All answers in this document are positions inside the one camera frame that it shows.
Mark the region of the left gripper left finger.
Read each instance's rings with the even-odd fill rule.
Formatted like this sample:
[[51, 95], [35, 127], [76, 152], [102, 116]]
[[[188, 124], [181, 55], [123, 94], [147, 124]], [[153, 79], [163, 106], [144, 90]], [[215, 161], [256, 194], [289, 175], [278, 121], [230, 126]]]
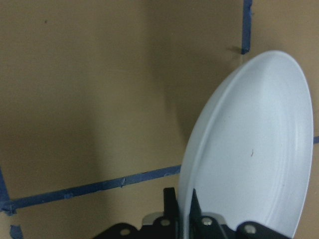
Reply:
[[173, 187], [163, 190], [164, 212], [163, 227], [168, 230], [169, 239], [177, 239], [179, 234], [179, 210]]

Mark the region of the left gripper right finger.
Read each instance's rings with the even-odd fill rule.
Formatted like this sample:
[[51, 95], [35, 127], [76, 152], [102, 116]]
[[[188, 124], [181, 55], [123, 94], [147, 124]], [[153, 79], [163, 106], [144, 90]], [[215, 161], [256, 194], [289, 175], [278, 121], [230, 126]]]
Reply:
[[218, 221], [219, 216], [214, 213], [203, 213], [193, 189], [189, 213], [190, 239], [223, 239], [224, 230]]

